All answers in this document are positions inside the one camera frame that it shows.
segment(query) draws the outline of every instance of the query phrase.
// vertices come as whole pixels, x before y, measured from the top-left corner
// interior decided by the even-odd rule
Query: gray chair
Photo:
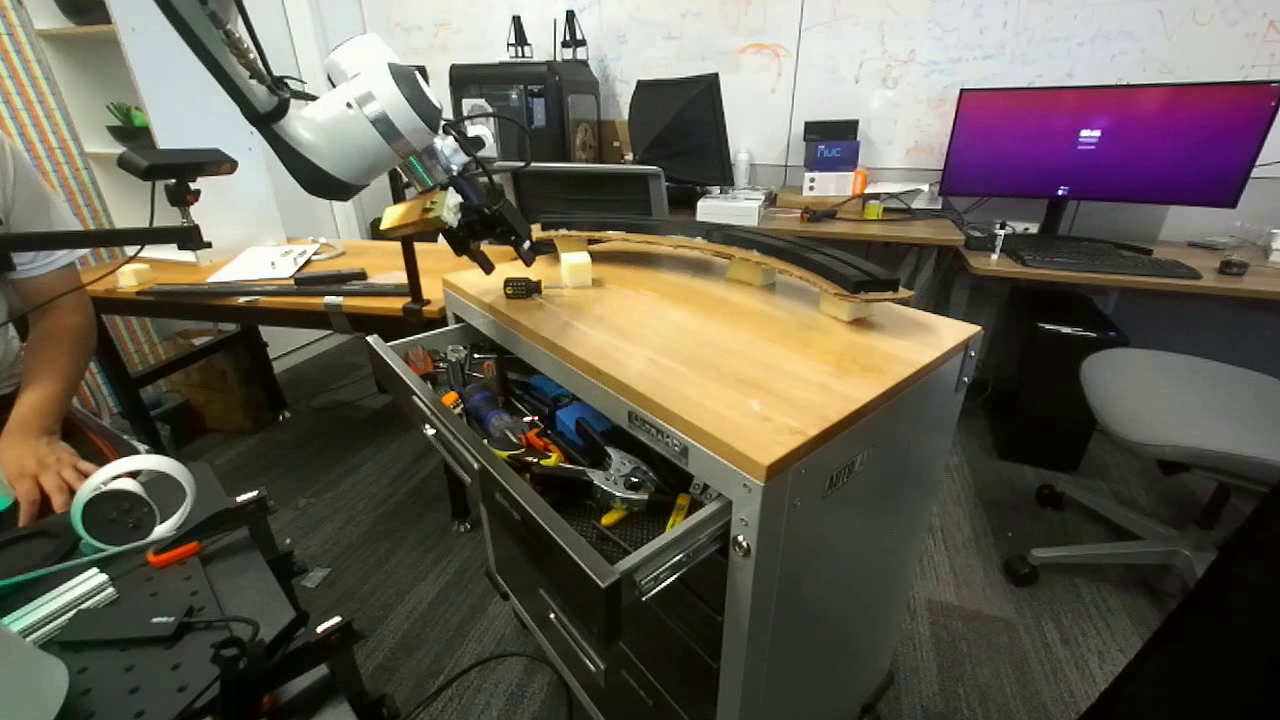
[[[1043,509],[1080,504],[1133,539],[1028,548],[1005,565],[1011,586],[1035,586],[1046,565],[1173,565],[1195,581],[1212,560],[1212,525],[1235,490],[1280,484],[1280,382],[1219,359],[1152,350],[1103,350],[1080,363],[1087,409],[1111,441],[1163,474],[1212,474],[1216,490],[1187,528],[1169,528],[1082,484],[1039,484]]]

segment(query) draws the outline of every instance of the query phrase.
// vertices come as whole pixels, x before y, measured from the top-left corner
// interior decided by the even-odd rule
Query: power strip
[[[1035,226],[1035,221],[991,221],[991,232],[1005,232],[1005,236],[1035,236],[1039,226]]]
[[[765,194],[703,197],[703,200],[697,200],[697,221],[757,229],[765,221]]]

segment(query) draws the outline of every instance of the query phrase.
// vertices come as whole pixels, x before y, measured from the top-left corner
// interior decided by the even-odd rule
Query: wooden workbench
[[[596,555],[473,431],[432,416],[429,393],[406,404],[429,412],[423,441],[478,490],[492,576],[590,717],[854,717],[891,669],[974,327],[899,303],[832,322],[658,255],[604,251],[590,288],[536,263],[543,291],[529,301],[508,301],[495,276],[445,276],[447,331],[484,337],[604,412],[703,484],[697,497],[720,516],[703,509],[622,560]],[[712,673],[658,680],[686,653],[653,655],[664,595],[648,593],[664,571],[671,586],[701,571],[682,565],[720,576],[703,593],[720,590],[722,611],[712,601],[712,615],[677,623],[706,648],[690,669]],[[616,635],[596,635],[596,607],[620,611]]]

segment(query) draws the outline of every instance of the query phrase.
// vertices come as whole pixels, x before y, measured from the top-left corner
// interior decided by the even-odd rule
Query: paper
[[[258,244],[244,250],[225,263],[219,274],[208,276],[208,286],[229,286],[229,281],[288,281],[300,274],[318,244]]]

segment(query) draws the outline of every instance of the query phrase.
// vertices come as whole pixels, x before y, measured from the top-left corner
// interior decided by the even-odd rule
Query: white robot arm
[[[478,242],[502,242],[531,263],[536,244],[522,216],[484,189],[478,163],[439,112],[420,64],[400,64],[375,37],[355,37],[323,61],[331,88],[303,96],[270,75],[251,44],[244,0],[157,3],[303,194],[351,200],[403,167],[412,183],[460,197],[455,216],[439,229],[453,251],[492,274]]]

